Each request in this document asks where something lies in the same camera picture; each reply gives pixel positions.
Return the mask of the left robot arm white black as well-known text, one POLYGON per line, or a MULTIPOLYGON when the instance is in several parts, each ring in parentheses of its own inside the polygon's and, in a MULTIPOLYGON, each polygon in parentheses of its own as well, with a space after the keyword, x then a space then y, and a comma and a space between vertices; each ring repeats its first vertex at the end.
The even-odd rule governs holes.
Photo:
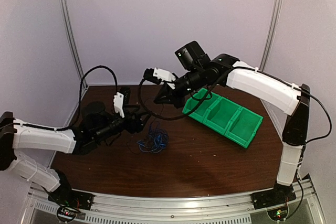
POLYGON ((66 175, 47 168, 19 152, 20 148, 52 150, 72 155, 86 155, 101 143, 123 131, 139 133, 150 118, 138 105, 127 105, 116 113, 109 113, 102 102, 91 102, 81 110, 78 126, 68 129, 33 125, 15 119, 12 112, 1 115, 1 170, 39 184, 49 198, 61 206, 79 202, 66 175))

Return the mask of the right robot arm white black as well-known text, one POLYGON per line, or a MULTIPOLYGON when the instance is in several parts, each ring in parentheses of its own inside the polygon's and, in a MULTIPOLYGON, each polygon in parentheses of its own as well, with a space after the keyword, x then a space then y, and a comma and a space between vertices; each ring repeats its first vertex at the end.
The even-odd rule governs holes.
POLYGON ((154 99, 156 104, 172 104, 182 107, 186 95, 203 86, 229 87, 251 94, 279 108, 287 115, 282 133, 282 155, 279 171, 273 189, 256 193, 257 202, 279 204, 290 197, 292 182, 297 174, 306 145, 309 112, 310 88, 298 86, 276 79, 257 68, 240 61, 234 56, 220 54, 214 59, 192 41, 175 52, 187 73, 176 74, 154 68, 149 75, 162 88, 154 99))

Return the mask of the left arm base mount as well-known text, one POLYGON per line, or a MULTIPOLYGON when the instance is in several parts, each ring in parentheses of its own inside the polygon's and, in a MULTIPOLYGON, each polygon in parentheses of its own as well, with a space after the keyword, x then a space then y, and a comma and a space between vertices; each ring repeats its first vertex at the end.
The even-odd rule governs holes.
POLYGON ((54 192, 46 191, 48 200, 59 206, 75 210, 90 210, 93 194, 77 190, 57 189, 54 192))

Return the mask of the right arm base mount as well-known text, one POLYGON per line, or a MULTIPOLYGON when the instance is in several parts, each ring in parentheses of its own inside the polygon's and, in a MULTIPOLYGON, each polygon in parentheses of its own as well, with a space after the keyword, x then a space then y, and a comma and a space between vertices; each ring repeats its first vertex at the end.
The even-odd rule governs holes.
POLYGON ((256 193, 252 193, 251 199, 254 209, 269 208, 277 205, 284 205, 285 203, 295 200, 296 194, 293 191, 284 192, 270 189, 256 193))

